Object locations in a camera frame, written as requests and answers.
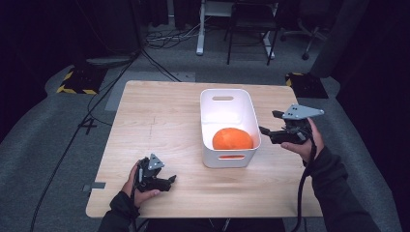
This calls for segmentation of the person's right hand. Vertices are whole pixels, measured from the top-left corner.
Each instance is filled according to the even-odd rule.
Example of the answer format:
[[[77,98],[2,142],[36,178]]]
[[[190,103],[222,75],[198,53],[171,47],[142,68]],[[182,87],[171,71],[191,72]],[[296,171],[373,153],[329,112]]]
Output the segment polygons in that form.
[[[281,148],[298,154],[305,162],[315,160],[325,147],[322,135],[313,120],[308,118],[308,121],[311,127],[312,139],[307,140],[304,144],[294,144],[290,142],[280,144]]]

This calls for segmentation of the grey stand base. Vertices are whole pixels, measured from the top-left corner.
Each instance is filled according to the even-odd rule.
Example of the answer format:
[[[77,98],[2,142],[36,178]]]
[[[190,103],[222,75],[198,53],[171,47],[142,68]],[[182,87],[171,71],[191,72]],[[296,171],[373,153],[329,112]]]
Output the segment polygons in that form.
[[[131,60],[132,58],[130,56],[109,56],[87,59],[87,62],[97,68],[111,69],[124,66]]]

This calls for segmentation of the black yellow striped floor plate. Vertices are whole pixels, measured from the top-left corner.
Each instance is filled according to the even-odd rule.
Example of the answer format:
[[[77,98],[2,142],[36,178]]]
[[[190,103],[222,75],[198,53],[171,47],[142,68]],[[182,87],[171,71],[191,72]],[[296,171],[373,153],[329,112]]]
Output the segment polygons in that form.
[[[309,73],[290,72],[285,76],[285,83],[292,88],[297,98],[328,98],[321,80]]]
[[[97,95],[106,73],[107,69],[91,68],[85,71],[71,68],[63,78],[57,93]]]

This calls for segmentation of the grey curtain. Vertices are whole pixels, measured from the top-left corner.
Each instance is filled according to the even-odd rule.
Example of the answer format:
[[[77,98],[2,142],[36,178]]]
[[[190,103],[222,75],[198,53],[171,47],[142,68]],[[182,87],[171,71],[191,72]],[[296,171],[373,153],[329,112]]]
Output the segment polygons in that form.
[[[331,75],[357,29],[368,3],[369,0],[343,0],[329,38],[309,71],[312,76],[326,78]]]

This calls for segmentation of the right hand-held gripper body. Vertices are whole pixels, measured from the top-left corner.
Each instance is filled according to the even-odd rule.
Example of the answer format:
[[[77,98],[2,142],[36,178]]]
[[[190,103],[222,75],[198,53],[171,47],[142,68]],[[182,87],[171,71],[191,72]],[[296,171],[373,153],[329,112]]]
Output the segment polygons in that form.
[[[282,130],[271,131],[270,139],[273,144],[290,142],[303,144],[311,137],[311,127],[308,118],[324,114],[323,109],[312,108],[293,103],[284,111],[282,120],[285,125]]]

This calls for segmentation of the grey tape strip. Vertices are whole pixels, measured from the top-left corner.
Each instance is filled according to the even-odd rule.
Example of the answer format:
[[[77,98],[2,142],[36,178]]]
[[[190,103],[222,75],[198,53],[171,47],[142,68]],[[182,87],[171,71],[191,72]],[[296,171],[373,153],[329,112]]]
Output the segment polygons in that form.
[[[91,192],[93,189],[104,189],[105,188],[105,183],[102,182],[93,182],[88,185],[84,185],[82,190],[84,192]]]

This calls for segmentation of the white plastic basket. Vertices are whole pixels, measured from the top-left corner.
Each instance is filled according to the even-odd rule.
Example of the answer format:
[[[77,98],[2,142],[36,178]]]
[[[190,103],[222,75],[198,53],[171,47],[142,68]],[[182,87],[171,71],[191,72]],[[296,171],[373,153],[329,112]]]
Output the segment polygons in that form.
[[[261,145],[261,136],[249,93],[243,89],[206,89],[200,95],[202,161],[210,168],[246,167]],[[245,131],[252,147],[220,150],[213,146],[215,134],[226,128]]]

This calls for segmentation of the person's left hand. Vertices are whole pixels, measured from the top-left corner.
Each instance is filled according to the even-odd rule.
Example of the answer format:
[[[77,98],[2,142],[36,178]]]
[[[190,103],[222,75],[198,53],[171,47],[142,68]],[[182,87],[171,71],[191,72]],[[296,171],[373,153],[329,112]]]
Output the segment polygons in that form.
[[[122,187],[122,192],[124,192],[128,197],[133,197],[133,205],[139,208],[144,201],[147,201],[159,195],[161,192],[158,189],[152,189],[145,192],[140,192],[139,190],[136,190],[134,192],[134,196],[132,196],[132,187],[137,166],[138,162],[132,167],[132,170],[129,174],[129,178]]]

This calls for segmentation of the orange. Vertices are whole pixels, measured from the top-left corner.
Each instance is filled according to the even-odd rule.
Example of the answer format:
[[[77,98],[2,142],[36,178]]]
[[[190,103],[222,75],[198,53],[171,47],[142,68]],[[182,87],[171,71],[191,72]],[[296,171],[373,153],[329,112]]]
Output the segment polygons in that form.
[[[251,136],[244,130],[225,128],[218,130],[212,140],[215,150],[246,150],[253,148]]]

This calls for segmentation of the white desk frame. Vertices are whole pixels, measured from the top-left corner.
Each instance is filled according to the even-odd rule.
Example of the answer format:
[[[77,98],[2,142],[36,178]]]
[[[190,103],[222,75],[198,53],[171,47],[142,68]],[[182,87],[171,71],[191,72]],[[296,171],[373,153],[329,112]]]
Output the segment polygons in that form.
[[[195,53],[198,56],[204,54],[205,43],[205,20],[209,16],[229,17],[231,12],[232,2],[227,0],[201,0],[199,10],[199,31]]]

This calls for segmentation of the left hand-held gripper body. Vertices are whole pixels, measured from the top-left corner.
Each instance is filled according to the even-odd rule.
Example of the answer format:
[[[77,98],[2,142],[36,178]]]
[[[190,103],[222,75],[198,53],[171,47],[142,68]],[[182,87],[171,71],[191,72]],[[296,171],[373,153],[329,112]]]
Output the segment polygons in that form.
[[[165,184],[164,180],[158,177],[164,163],[155,155],[142,159],[137,166],[134,176],[134,187],[140,192],[158,189],[160,184]]]

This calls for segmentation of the black chair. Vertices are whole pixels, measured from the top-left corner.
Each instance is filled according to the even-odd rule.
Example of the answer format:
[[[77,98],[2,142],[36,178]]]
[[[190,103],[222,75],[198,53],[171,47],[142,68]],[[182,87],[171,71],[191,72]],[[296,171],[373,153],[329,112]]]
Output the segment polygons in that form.
[[[236,33],[257,33],[267,54],[267,65],[274,58],[274,47],[279,32],[276,18],[280,0],[235,0],[231,7],[231,14],[225,39],[228,39],[228,53],[226,64],[230,64],[233,46],[250,46],[250,43],[234,43]]]

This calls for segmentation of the office swivel chair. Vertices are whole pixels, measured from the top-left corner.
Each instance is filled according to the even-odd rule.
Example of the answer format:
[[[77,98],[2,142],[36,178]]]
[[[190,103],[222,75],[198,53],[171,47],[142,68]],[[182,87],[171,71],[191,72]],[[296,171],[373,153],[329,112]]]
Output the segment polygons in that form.
[[[324,17],[318,14],[299,16],[297,18],[298,30],[284,31],[280,36],[280,40],[285,42],[290,36],[307,36],[308,43],[302,54],[303,60],[309,59],[310,48],[315,39],[322,42],[327,40],[327,37],[320,33],[320,30],[324,28]]]

